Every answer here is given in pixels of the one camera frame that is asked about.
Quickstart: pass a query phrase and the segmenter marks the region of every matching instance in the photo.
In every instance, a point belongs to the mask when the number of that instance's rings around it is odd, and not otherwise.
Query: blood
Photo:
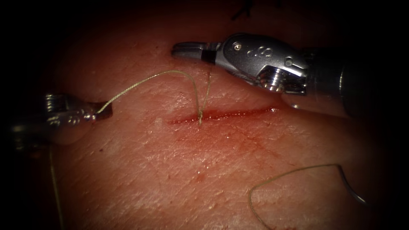
[[[276,111],[278,111],[278,109],[274,107],[263,108],[263,109],[253,109],[253,110],[237,110],[237,111],[230,111],[230,112],[222,112],[220,110],[206,110],[203,112],[202,121],[207,121],[207,120],[220,121],[220,120],[224,120],[228,118],[237,118],[237,117],[244,118],[244,117],[249,117],[253,115],[260,115],[263,113],[276,112]],[[190,115],[180,120],[173,120],[169,122],[169,124],[183,124],[183,123],[191,123],[191,122],[197,122],[197,121],[198,121],[197,115]]]

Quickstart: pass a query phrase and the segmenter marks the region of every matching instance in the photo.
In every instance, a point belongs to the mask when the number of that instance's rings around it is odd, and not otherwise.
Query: green suture thread
[[[283,177],[283,176],[286,176],[286,175],[288,175],[288,174],[291,174],[291,173],[295,173],[295,172],[303,171],[303,170],[307,170],[307,169],[313,169],[313,168],[319,168],[319,167],[329,167],[329,166],[336,166],[336,167],[338,168],[338,171],[339,171],[339,173],[340,173],[340,176],[341,176],[341,178],[342,178],[342,181],[343,181],[343,183],[344,183],[344,186],[346,187],[346,189],[347,189],[347,191],[349,192],[349,194],[351,194],[351,196],[353,196],[353,197],[354,197],[358,202],[360,202],[361,204],[366,205],[366,206],[369,207],[369,205],[367,204],[367,202],[366,202],[364,199],[362,199],[360,196],[358,196],[358,195],[356,194],[356,192],[354,192],[354,191],[352,190],[351,186],[348,184],[348,182],[347,182],[347,180],[346,180],[344,171],[342,170],[342,167],[341,167],[340,164],[320,164],[320,165],[314,165],[314,166],[308,166],[308,167],[304,167],[304,168],[295,169],[295,170],[292,170],[292,171],[289,171],[289,172],[286,172],[286,173],[277,175],[277,176],[275,176],[275,177],[273,177],[273,178],[271,178],[271,179],[266,180],[265,182],[262,182],[262,183],[260,183],[260,184],[258,184],[258,185],[256,185],[256,186],[252,187],[252,188],[250,189],[250,192],[248,193],[248,203],[250,204],[251,211],[254,213],[254,215],[257,217],[257,219],[260,221],[260,223],[262,223],[262,224],[264,225],[264,227],[266,227],[267,229],[272,229],[272,228],[270,228],[270,227],[261,219],[261,217],[257,214],[256,210],[254,209],[254,207],[253,207],[253,202],[251,201],[251,195],[253,194],[253,191],[254,191],[256,188],[258,188],[258,187],[261,187],[261,186],[263,186],[263,185],[266,185],[266,184],[268,184],[268,183],[271,183],[271,182],[273,182],[273,181],[275,181],[275,180],[277,180],[277,179],[279,179],[279,178],[281,178],[281,177]]]
[[[185,73],[185,72],[182,72],[182,71],[179,71],[179,70],[167,70],[167,71],[163,71],[163,72],[160,72],[160,73],[158,73],[158,74],[155,74],[155,75],[153,75],[153,76],[150,76],[150,77],[148,77],[148,78],[146,78],[146,79],[144,79],[144,80],[142,80],[142,81],[139,81],[139,82],[137,82],[137,83],[131,85],[129,88],[127,88],[126,90],[120,92],[118,95],[116,95],[116,96],[113,97],[111,100],[109,100],[99,111],[96,112],[96,114],[101,113],[111,102],[113,102],[113,101],[114,101],[115,99],[117,99],[118,97],[121,97],[122,95],[124,95],[125,93],[127,93],[127,92],[130,91],[131,89],[135,88],[136,86],[138,86],[138,85],[140,85],[140,84],[142,84],[142,83],[144,83],[144,82],[146,82],[146,81],[148,81],[148,80],[150,80],[150,79],[152,79],[152,78],[158,77],[158,76],[163,75],[163,74],[168,74],[168,73],[178,73],[178,74],[182,74],[182,75],[186,76],[187,78],[189,78],[189,79],[192,81],[192,83],[193,83],[193,90],[195,91],[197,117],[198,117],[198,120],[199,120],[199,125],[201,125],[201,124],[202,124],[202,117],[203,117],[203,109],[205,108],[207,96],[209,95],[209,90],[210,90],[210,75],[209,75],[209,80],[208,80],[208,84],[207,84],[206,97],[205,97],[204,102],[203,102],[203,107],[200,109],[200,108],[199,108],[199,100],[198,100],[198,96],[197,96],[197,89],[196,89],[195,80],[194,80],[193,77],[191,77],[189,74],[187,74],[187,73]]]
[[[51,147],[49,147],[49,159],[50,159],[50,171],[51,171],[52,187],[53,187],[53,190],[54,190],[55,203],[56,203],[57,211],[58,211],[58,219],[60,221],[60,229],[64,230],[63,212],[61,210],[60,196],[58,194],[57,177],[55,176],[55,170],[54,170],[54,163],[53,163],[53,160],[52,160]]]

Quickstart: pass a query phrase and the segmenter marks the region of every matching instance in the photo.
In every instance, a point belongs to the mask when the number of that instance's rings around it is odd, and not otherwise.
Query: skin
[[[249,207],[250,188],[317,164],[341,164],[359,195],[369,203],[385,200],[383,151],[366,126],[291,109],[279,95],[218,67],[171,57],[177,42],[223,41],[235,32],[269,35],[299,48],[343,43],[320,9],[256,2],[251,17],[231,21],[241,4],[115,10],[84,24],[56,51],[43,76],[52,84],[45,88],[91,102],[177,69],[193,76],[202,104],[211,76],[201,126],[178,123],[196,116],[194,91],[186,77],[167,74],[114,101],[113,116],[78,142],[52,146],[67,229],[264,229]],[[268,108],[274,111],[260,112]],[[280,178],[257,189],[253,204],[277,230],[378,224],[379,213],[347,193],[334,167]]]

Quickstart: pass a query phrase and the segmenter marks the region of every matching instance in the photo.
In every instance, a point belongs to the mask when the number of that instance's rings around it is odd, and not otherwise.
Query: metal screw
[[[233,43],[234,50],[239,51],[241,48],[242,48],[242,45],[240,44],[240,42]]]
[[[293,64],[293,59],[288,57],[285,59],[285,63],[286,66],[291,66]]]
[[[80,118],[77,116],[69,116],[68,117],[68,124],[75,126],[80,123]]]

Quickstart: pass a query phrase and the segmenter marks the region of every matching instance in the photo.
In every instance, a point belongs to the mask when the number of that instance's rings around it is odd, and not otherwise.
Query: logo on instrument
[[[248,57],[256,57],[263,60],[270,60],[273,54],[273,50],[268,47],[260,46],[257,50],[249,50],[247,51]]]

